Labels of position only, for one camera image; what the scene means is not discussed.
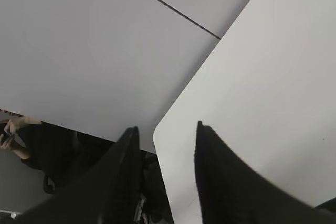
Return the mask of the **bystander hand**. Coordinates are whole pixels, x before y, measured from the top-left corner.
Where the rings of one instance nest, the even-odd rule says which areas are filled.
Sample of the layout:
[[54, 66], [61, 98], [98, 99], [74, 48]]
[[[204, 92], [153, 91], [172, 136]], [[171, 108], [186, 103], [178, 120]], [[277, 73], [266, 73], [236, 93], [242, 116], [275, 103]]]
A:
[[8, 134], [7, 137], [1, 134], [1, 149], [14, 152], [20, 159], [29, 159], [30, 151], [15, 140], [16, 133], [27, 125], [25, 118], [2, 120], [1, 124], [5, 124], [4, 132]]

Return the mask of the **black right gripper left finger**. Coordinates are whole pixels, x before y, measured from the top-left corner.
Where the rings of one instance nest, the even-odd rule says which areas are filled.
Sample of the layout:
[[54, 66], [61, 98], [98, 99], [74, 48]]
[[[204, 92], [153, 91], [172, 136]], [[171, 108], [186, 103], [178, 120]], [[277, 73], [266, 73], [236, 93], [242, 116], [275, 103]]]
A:
[[141, 152], [138, 127], [126, 129], [100, 161], [16, 223], [139, 223]]

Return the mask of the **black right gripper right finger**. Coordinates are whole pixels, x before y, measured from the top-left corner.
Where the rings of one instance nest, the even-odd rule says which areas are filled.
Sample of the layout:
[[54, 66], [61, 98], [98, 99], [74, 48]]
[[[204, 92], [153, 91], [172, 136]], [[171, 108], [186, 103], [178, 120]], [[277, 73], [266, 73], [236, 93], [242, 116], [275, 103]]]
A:
[[215, 130], [197, 123], [194, 172], [203, 223], [335, 223], [250, 168]]

